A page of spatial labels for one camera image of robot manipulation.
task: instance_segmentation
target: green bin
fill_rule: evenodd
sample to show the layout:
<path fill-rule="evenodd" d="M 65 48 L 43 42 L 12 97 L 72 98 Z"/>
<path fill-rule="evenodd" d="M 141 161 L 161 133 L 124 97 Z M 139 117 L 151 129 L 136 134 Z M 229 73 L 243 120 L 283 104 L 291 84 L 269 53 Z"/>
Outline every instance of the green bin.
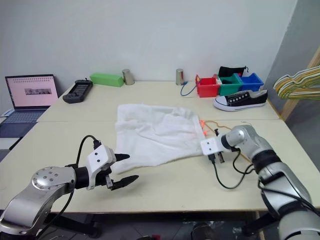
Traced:
<path fill-rule="evenodd" d="M 239 89 L 242 86 L 242 81 L 236 73 L 229 77 L 220 77 L 220 80 L 222 82 L 222 85 L 219 89 L 220 96 L 226 96 L 239 92 Z"/>

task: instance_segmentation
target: green sponge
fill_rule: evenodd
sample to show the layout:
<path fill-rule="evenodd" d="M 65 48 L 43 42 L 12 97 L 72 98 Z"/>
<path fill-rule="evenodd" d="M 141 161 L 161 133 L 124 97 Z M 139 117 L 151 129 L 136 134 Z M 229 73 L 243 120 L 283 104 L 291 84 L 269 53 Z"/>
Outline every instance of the green sponge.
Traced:
<path fill-rule="evenodd" d="M 121 87 L 125 82 L 122 76 L 95 72 L 90 75 L 93 84 Z"/>

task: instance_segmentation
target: laptop screen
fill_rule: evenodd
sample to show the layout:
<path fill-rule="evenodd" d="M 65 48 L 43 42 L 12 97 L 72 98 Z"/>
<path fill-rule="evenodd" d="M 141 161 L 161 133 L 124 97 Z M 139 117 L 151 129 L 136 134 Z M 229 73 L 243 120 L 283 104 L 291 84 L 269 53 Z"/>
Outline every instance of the laptop screen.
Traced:
<path fill-rule="evenodd" d="M 48 108 L 58 99 L 52 74 L 6 76 L 5 80 L 15 109 Z"/>

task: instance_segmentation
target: table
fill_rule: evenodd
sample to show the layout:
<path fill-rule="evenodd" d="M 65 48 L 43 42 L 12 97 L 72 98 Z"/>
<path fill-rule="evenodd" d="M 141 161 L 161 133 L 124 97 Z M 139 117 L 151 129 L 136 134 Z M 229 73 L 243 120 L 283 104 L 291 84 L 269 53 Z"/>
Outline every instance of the table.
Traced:
<path fill-rule="evenodd" d="M 192 84 L 187 84 L 184 92 L 187 93 L 191 87 Z M 181 86 L 177 86 L 173 81 L 137 81 L 133 85 L 122 87 L 94 84 L 85 101 L 68 104 L 61 96 L 38 119 L 38 122 L 116 121 L 117 108 L 120 104 L 184 107 L 194 111 L 203 120 L 279 119 L 279 115 L 268 101 L 263 107 L 226 112 L 213 106 L 213 98 L 199 98 L 196 90 L 190 97 L 182 97 L 180 89 Z"/>
<path fill-rule="evenodd" d="M 241 120 L 219 120 L 228 127 L 244 124 Z M 280 119 L 246 120 L 258 134 L 269 141 L 281 160 L 289 165 L 308 189 L 315 206 L 320 207 L 320 174 L 296 138 Z M 33 173 L 47 166 L 74 163 L 81 139 L 93 134 L 102 143 L 116 147 L 112 121 L 39 122 L 0 163 L 0 209 L 27 186 Z M 84 144 L 80 165 L 92 151 L 92 142 Z M 217 164 L 221 180 L 228 185 L 240 176 L 232 169 L 235 153 L 225 153 L 226 163 Z M 248 162 L 240 158 L 237 166 L 244 169 Z M 131 185 L 115 191 L 104 187 L 76 190 L 67 212 L 85 213 L 149 213 L 177 211 L 255 211 L 266 210 L 257 188 L 257 175 L 248 175 L 239 188 L 222 188 L 214 175 L 212 164 L 205 156 L 176 160 L 157 167 L 137 168 L 120 175 L 119 180 L 138 174 Z M 58 212 L 68 196 L 60 198 L 52 211 Z"/>

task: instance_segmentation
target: sneaker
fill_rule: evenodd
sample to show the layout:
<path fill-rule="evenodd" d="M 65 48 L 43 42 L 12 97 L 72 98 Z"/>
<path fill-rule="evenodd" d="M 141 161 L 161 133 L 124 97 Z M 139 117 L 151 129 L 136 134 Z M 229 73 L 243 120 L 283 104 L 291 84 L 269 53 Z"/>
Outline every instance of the sneaker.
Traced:
<path fill-rule="evenodd" d="M 243 109 L 261 107 L 266 104 L 268 90 L 261 91 L 238 91 L 228 96 L 217 96 L 213 105 L 221 110 L 234 112 Z"/>

